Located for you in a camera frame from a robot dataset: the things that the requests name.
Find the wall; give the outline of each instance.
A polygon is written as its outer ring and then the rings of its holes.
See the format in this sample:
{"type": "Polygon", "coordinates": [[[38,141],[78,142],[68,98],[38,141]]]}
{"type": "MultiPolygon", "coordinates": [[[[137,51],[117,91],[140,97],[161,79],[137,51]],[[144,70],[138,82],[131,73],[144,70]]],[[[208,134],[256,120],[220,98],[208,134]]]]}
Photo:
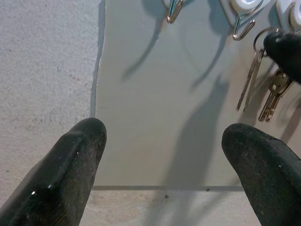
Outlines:
{"type": "MultiPolygon", "coordinates": [[[[0,205],[63,133],[89,117],[103,11],[100,0],[0,2],[0,205]]],[[[94,190],[81,225],[259,224],[243,192],[216,188],[94,190]]]]}

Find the white board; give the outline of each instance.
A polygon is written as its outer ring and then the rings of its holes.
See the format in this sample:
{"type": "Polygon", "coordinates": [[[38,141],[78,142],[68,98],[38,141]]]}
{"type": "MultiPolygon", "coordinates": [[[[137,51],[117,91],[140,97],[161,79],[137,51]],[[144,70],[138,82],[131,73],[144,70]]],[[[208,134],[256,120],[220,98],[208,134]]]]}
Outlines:
{"type": "Polygon", "coordinates": [[[108,141],[95,186],[239,185],[221,148],[223,131],[235,122],[282,138],[301,154],[298,85],[280,101],[272,122],[257,120],[268,58],[249,112],[236,111],[253,40],[278,25],[273,2],[245,39],[233,41],[219,0],[192,0],[174,24],[165,22],[161,0],[106,1],[95,115],[106,125],[108,141]]]}

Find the key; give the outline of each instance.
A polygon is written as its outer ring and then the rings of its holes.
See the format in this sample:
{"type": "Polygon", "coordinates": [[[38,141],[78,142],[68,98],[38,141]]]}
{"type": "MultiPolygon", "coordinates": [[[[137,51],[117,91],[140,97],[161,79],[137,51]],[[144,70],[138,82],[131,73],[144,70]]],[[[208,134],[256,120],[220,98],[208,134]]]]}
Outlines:
{"type": "Polygon", "coordinates": [[[291,80],[291,79],[288,79],[287,80],[287,83],[286,83],[286,88],[283,92],[281,92],[280,94],[277,95],[276,99],[273,101],[273,103],[271,104],[270,106],[270,109],[269,109],[269,113],[265,119],[266,122],[270,122],[273,115],[274,115],[274,112],[276,110],[276,107],[278,105],[278,102],[279,100],[284,96],[284,94],[289,90],[289,88],[294,84],[294,81],[291,80]]]}
{"type": "Polygon", "coordinates": [[[288,77],[283,73],[281,69],[278,69],[272,75],[271,84],[269,85],[270,94],[259,115],[259,121],[264,121],[269,116],[273,104],[277,105],[275,101],[277,101],[278,95],[285,91],[285,88],[287,87],[287,82],[288,77]]]}
{"type": "Polygon", "coordinates": [[[239,98],[239,101],[238,101],[238,104],[237,104],[237,107],[236,107],[237,111],[241,107],[241,103],[242,103],[242,101],[243,101],[243,99],[244,99],[244,97],[246,95],[246,91],[248,89],[249,83],[252,80],[250,88],[249,88],[249,92],[248,92],[248,96],[247,96],[247,100],[246,100],[244,112],[246,112],[246,110],[247,110],[247,107],[248,107],[248,104],[249,104],[249,100],[250,100],[251,94],[253,92],[254,84],[255,84],[255,81],[256,81],[256,78],[257,78],[257,74],[258,74],[258,71],[259,71],[259,68],[260,68],[260,64],[261,64],[261,61],[262,61],[262,58],[263,58],[264,51],[265,50],[262,48],[262,49],[258,50],[255,53],[255,56],[254,56],[252,64],[251,64],[251,68],[250,68],[249,73],[248,73],[247,78],[246,78],[245,86],[243,88],[243,91],[242,91],[242,93],[240,95],[240,98],[239,98]]]}

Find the concrete wall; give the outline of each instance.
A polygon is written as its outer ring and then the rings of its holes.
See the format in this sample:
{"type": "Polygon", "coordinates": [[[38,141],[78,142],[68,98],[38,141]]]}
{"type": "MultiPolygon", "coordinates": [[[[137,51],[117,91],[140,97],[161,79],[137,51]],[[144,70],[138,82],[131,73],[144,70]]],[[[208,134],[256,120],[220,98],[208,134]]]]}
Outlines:
{"type": "MultiPolygon", "coordinates": [[[[102,50],[100,0],[0,2],[0,205],[89,117],[102,50]]],[[[92,191],[85,226],[259,225],[243,192],[92,191]]]]}

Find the metal key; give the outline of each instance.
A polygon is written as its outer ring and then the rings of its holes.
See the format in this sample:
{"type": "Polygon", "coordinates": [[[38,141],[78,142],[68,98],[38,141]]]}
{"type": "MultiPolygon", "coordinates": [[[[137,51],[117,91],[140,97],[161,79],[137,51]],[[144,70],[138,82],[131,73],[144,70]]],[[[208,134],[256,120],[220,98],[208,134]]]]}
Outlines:
{"type": "Polygon", "coordinates": [[[288,77],[284,74],[281,69],[278,69],[272,75],[272,81],[269,85],[270,94],[267,101],[264,104],[264,107],[259,115],[258,120],[264,121],[268,118],[270,114],[270,110],[272,109],[273,105],[277,105],[277,98],[279,94],[283,93],[287,87],[288,77]]]}
{"type": "Polygon", "coordinates": [[[287,82],[286,82],[286,88],[283,92],[279,93],[277,95],[277,97],[274,99],[273,103],[271,104],[270,108],[269,108],[269,113],[265,119],[266,122],[270,122],[273,115],[274,115],[274,112],[276,110],[276,107],[279,103],[279,100],[284,96],[284,94],[289,90],[289,88],[294,84],[294,81],[291,80],[291,79],[287,79],[287,82]]]}
{"type": "Polygon", "coordinates": [[[261,64],[261,61],[262,61],[262,58],[263,58],[264,51],[265,50],[262,48],[262,49],[256,51],[256,53],[255,53],[255,56],[254,56],[252,64],[251,64],[251,68],[250,68],[248,76],[246,78],[245,86],[243,88],[243,91],[240,95],[240,98],[239,98],[239,101],[238,101],[238,104],[237,104],[237,107],[236,107],[237,111],[240,109],[241,103],[242,103],[242,101],[243,101],[243,99],[246,95],[246,91],[248,89],[249,83],[252,80],[249,91],[248,91],[245,107],[244,107],[244,112],[247,111],[247,107],[249,105],[250,97],[253,93],[254,85],[255,85],[255,82],[256,82],[257,74],[258,74],[258,71],[259,71],[259,68],[260,68],[260,64],[261,64]]]}

